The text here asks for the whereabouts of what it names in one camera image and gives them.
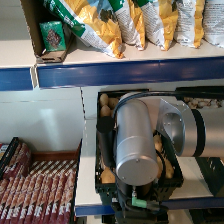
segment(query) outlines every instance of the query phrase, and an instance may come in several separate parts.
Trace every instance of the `red wrapped product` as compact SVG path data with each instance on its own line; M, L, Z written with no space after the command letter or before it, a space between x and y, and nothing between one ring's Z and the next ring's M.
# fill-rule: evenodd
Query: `red wrapped product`
M43 175L37 176L37 180L36 180L36 183L35 183L35 187L33 189L33 194L32 194L30 204L29 204L29 207L28 207L28 210L27 210L27 214L26 214L24 224L31 224L32 223L37 199L38 199L38 196L40 194L40 190L41 190L43 180L44 180Z
M66 210L66 194L69 188L71 188L72 185L74 186L74 181L75 181L75 172L71 171L65 183L65 188L64 188L63 196L62 196L60 207L59 207L57 224L62 224L64 222L64 216L65 216L65 210Z
M10 179L9 179L9 184L8 184L6 190L5 190L5 193L2 197L1 204L0 204L0 216L2 215L3 209L5 207L5 204L6 204L6 201L8 199L8 196L9 196L10 190L12 188L12 185L14 183L14 180L15 180L15 178L13 178L13 177L10 177Z
M3 174L3 178L6 179L6 178L9 178L10 177L10 172L11 172L11 169L15 169L15 164L16 164L16 158L19 154L19 151L21 149L22 145L21 143L18 144L16 150L15 150L15 153L14 155L12 156L9 164L5 167L5 171L4 171L4 174Z
M16 206L13 210L13 215L11 217L11 224L17 224L18 223L18 220L19 220L19 217L20 217L20 214L21 214L21 211L22 211L23 203L24 203L24 200L26 198L26 193L27 193L28 187L32 183L31 183L31 176L26 177L26 179L23 183L22 190L19 194L19 198L16 202Z
M9 207L9 210L8 210L8 214L6 216L5 224L10 224L11 217L13 215L14 208L16 207L16 203L17 203L17 200L19 198L19 195L20 195L20 192L21 192L24 181L25 181L25 178L21 177L20 180L19 180L18 186L16 188L16 192L13 196L12 203L9 204L10 207Z
M3 198L3 195L5 193L5 190L6 190L7 186L8 186L8 184L9 184L9 181L7 179L4 179L4 180L1 181L1 185L0 185L0 201Z
M49 195L48 202L47 202L47 208L46 208L43 224L49 223L52 207L54 204L54 198L55 198L55 194L56 194L57 187L58 187L58 182L59 182L59 176L55 175L53 178L53 183L52 183L50 195Z
M65 182L66 182L66 175L64 173L61 173L60 175L60 179L58 182L58 187L57 187L57 191L55 194L55 198L54 198L54 204L52 207L52 212L51 212L51 218L49 221L49 224L55 224L57 217L58 217L58 212L59 212L59 206L60 206L60 202L61 202L61 198L63 195L63 190L65 187Z
M43 197L41 200L41 204L39 206L38 213L36 214L35 224L42 224L44 220L44 214L47 208L47 202L51 191L53 178L51 176L47 177L46 184L44 187Z
M69 223L69 219L71 215L71 203L73 200L73 192L74 192L74 185L75 185L75 172L71 172L68 178L69 178L69 182L68 182L69 186L65 196L65 212L64 212L63 224Z
M17 189L17 186L19 184L19 180L20 180L20 178L16 177L15 180L14 180L14 182L13 182L13 185L12 185L12 187L10 189L10 192L9 192L9 195L8 195L8 198L7 198L7 201L5 203L5 207L4 207L3 212L1 214L0 224L4 224L4 222L5 222L5 219L6 219L6 216L8 214L10 205L12 203L14 194L15 194L16 189Z
M36 216L39 213L39 208L40 208L40 204L41 204L41 201L42 201L42 198L43 198L46 181L47 181L47 176L44 176L43 183L42 183L42 186L41 186L41 189L40 189L40 193L38 195L38 199L37 199L37 202L36 202L36 207L35 207L35 210L34 210L32 224L35 223Z
M23 208L22 208L22 211L21 211L21 214L20 214L20 217L19 217L18 224L23 224L24 223L24 220L25 220L26 214L27 214L27 210L28 210L28 207L29 207L29 204L30 204L30 201L31 201L31 197L33 195L36 180L37 180L36 177L32 177L32 179L30 181L29 187L28 187L27 192L26 192L26 197L25 197L25 200L24 200L24 203L23 203Z
M7 172L7 177L26 176L31 162L31 152L25 143L19 150L14 165Z

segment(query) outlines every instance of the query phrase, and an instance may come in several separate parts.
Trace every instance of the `green package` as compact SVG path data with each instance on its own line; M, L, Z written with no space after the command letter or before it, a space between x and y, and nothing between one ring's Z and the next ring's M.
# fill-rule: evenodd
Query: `green package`
M59 21L40 23L40 29L46 51L66 50L62 23Z

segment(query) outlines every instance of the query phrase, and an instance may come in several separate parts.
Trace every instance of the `robotic arm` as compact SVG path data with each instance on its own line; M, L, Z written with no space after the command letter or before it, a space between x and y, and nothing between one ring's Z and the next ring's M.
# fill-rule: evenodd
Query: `robotic arm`
M114 109L113 118L102 117L97 123L104 163L116 177L122 208L114 209L118 223L124 218L127 223L152 223L166 210L149 201L158 173L153 129L172 142L178 156L224 157L224 108L191 110L174 96L224 98L224 94L195 92L128 94Z

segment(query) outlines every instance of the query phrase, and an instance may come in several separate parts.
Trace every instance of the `shelf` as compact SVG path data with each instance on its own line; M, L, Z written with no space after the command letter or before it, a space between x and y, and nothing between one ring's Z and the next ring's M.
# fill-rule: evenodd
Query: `shelf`
M74 42L64 63L38 65L41 88L193 81L224 78L224 49L202 41L200 49L173 43L167 52L147 43L145 51L125 45L126 58L111 58Z
M0 69L33 66L36 58L25 19L1 19L0 30Z
M171 224L193 224L191 215L188 210L168 211L169 223ZM78 221L78 224L101 224L101 216L83 217Z
M76 216L113 214L110 206L102 205L95 192L96 119L86 120L81 149L76 190ZM212 196L195 158L178 158L183 173L182 188L177 188L170 200L163 202L171 210L224 207L223 198Z
M35 56L19 3L0 3L0 20L0 91L32 90Z

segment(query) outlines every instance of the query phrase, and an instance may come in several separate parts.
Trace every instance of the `chip bag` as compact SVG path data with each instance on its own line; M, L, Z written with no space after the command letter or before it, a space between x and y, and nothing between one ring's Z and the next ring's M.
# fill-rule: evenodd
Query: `chip bag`
M123 57L120 28L108 0L40 1L84 42L111 57Z
M146 37L168 50L176 29L178 12L172 0L137 0L144 16Z
M174 34L181 45L199 48L204 36L202 13L205 0L177 0L178 20Z
M142 10L136 0L109 0L121 29L125 43L135 45L138 50L145 48L145 25Z
M205 40L224 48L224 1L206 0L203 19Z

